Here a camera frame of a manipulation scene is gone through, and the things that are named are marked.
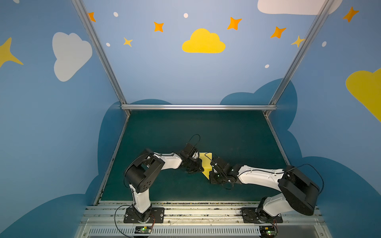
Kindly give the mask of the yellow square paper sheet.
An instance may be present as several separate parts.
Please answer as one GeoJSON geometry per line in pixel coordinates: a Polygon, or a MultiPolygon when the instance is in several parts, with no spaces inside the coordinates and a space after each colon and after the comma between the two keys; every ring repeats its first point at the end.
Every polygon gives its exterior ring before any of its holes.
{"type": "Polygon", "coordinates": [[[202,160],[202,168],[203,168],[203,172],[202,174],[208,179],[210,180],[209,178],[209,175],[210,175],[210,172],[213,170],[210,162],[211,162],[211,158],[209,158],[207,156],[207,153],[205,152],[202,152],[199,154],[199,157],[200,159],[202,160]]]}

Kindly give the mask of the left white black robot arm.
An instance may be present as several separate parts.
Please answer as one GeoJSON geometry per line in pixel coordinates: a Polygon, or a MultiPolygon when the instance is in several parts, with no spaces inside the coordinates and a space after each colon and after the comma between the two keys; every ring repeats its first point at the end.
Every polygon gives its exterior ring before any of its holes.
{"type": "Polygon", "coordinates": [[[124,183],[132,191],[132,212],[136,221],[145,223],[150,219],[152,203],[149,189],[160,172],[167,169],[186,169],[188,173],[204,171],[200,153],[194,147],[169,154],[156,153],[150,149],[142,151],[124,173],[124,183]]]}

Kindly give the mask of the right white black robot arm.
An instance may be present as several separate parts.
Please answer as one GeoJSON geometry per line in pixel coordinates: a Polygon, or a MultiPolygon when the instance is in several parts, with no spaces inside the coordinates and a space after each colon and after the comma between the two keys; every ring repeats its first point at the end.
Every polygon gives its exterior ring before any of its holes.
{"type": "Polygon", "coordinates": [[[290,211],[312,216],[320,193],[319,186],[295,166],[261,169],[214,164],[208,179],[212,184],[255,184],[279,191],[278,195],[262,198],[253,212],[243,212],[242,216],[247,216],[248,222],[256,224],[273,222],[279,215],[290,211]]]}

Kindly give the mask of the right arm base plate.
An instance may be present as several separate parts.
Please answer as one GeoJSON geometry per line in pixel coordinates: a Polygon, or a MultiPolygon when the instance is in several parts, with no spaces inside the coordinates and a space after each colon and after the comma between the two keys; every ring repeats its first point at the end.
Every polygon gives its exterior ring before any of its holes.
{"type": "Polygon", "coordinates": [[[244,207],[240,210],[240,216],[245,223],[264,224],[264,223],[283,223],[281,215],[271,217],[262,210],[258,211],[257,208],[244,207]]]}

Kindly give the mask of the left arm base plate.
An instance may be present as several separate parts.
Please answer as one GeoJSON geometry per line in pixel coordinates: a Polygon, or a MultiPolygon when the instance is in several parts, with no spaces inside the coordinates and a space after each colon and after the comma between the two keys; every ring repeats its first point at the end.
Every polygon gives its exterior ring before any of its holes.
{"type": "Polygon", "coordinates": [[[139,213],[134,207],[127,208],[123,222],[127,223],[163,223],[165,209],[164,207],[149,208],[143,213],[139,213]]]}

